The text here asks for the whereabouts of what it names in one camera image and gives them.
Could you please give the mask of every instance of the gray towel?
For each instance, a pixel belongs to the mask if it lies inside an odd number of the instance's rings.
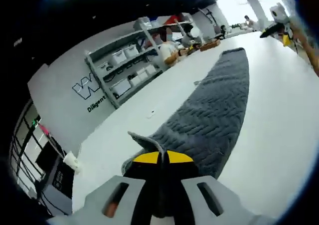
[[[248,91],[245,50],[224,51],[195,91],[153,135],[131,133],[143,149],[123,163],[122,173],[133,158],[160,149],[187,154],[202,175],[218,178],[239,136]]]

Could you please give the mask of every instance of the white storage box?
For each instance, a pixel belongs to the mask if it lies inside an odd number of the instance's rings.
[[[148,17],[140,17],[138,18],[134,25],[133,28],[135,30],[141,30],[141,29],[151,29],[152,28],[152,24],[150,22],[150,19]]]
[[[151,21],[151,25],[152,25],[153,28],[160,27],[160,23],[157,20],[152,20]]]
[[[106,70],[106,68],[110,66],[108,62],[103,63],[102,65],[97,67],[97,74],[100,75],[101,77],[104,77],[108,71]]]
[[[128,79],[122,79],[111,87],[111,91],[116,93],[119,97],[131,88]]]
[[[143,80],[148,78],[148,74],[146,73],[145,68],[142,68],[139,71],[137,71],[137,74],[138,74],[138,76],[139,76],[141,81],[143,81]]]
[[[124,54],[126,55],[127,58],[134,57],[139,54],[138,49],[136,49],[136,45],[133,44],[127,48],[124,49]]]
[[[112,58],[111,58],[110,62],[113,66],[116,66],[125,60],[127,60],[127,58],[125,56],[124,51],[121,49],[120,51],[112,54]]]
[[[141,79],[139,78],[138,75],[130,80],[130,83],[132,86],[137,86],[140,82],[141,82]]]
[[[146,67],[145,67],[145,70],[146,70],[146,72],[147,72],[149,75],[156,73],[156,69],[155,69],[155,67],[154,67],[152,64],[146,66]]]

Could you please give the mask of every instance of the orange object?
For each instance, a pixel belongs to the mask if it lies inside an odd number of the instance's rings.
[[[175,22],[175,19],[177,19],[178,22],[181,22],[181,15],[172,15],[164,24],[174,24],[176,23]]]
[[[208,44],[205,44],[203,46],[200,47],[200,51],[205,51],[205,50],[208,50],[208,49],[211,49],[211,48],[214,48],[216,46],[219,46],[220,45],[220,40],[216,40],[214,42],[211,42],[211,43],[208,43]]]
[[[108,205],[108,207],[105,209],[103,214],[107,216],[108,218],[113,218],[117,208],[118,208],[118,204],[112,202]]]

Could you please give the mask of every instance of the white table surface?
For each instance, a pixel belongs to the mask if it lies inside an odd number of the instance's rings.
[[[251,33],[254,30],[252,28],[247,28],[247,29],[240,29],[240,28],[234,28],[232,29],[232,31],[228,34],[225,34],[225,38],[231,38],[240,34],[247,34],[247,33]]]
[[[222,51],[243,47],[249,61],[246,115],[236,146],[219,181],[257,214],[279,217],[305,184],[319,149],[319,78],[295,52],[260,33],[221,41],[192,54],[140,90],[83,143],[83,171],[73,182],[73,211],[86,195],[139,151],[127,131],[148,136],[193,92]]]

